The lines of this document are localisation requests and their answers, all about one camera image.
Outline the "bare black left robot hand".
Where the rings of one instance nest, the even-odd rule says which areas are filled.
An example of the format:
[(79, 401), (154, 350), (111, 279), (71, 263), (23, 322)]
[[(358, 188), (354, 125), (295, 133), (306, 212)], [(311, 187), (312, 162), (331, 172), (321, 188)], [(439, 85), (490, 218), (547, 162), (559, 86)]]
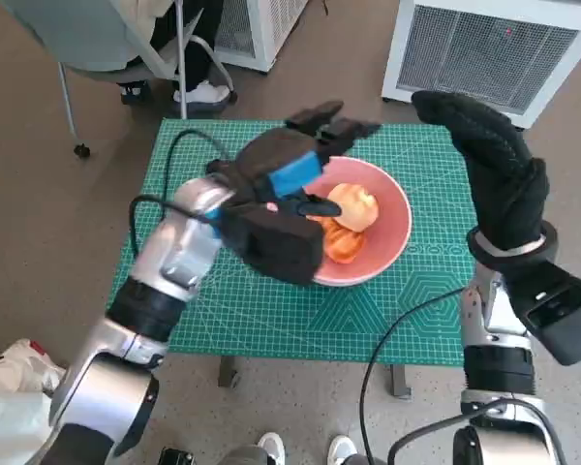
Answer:
[(273, 203), (280, 212), (298, 216), (336, 217), (334, 201), (308, 194), (304, 188), (323, 174), (335, 156), (343, 156), (357, 140), (368, 139), (379, 123), (339, 117), (341, 101), (303, 109), (249, 142), (234, 160), (256, 202)]

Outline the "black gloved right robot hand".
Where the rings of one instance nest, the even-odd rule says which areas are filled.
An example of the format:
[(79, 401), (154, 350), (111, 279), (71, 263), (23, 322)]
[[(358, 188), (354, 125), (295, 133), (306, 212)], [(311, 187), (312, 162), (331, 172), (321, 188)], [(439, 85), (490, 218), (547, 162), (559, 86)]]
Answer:
[(538, 241), (549, 193), (546, 164), (532, 155), (510, 119), (456, 93), (416, 91), (418, 118), (446, 128), (463, 156), (479, 231), (506, 251)]

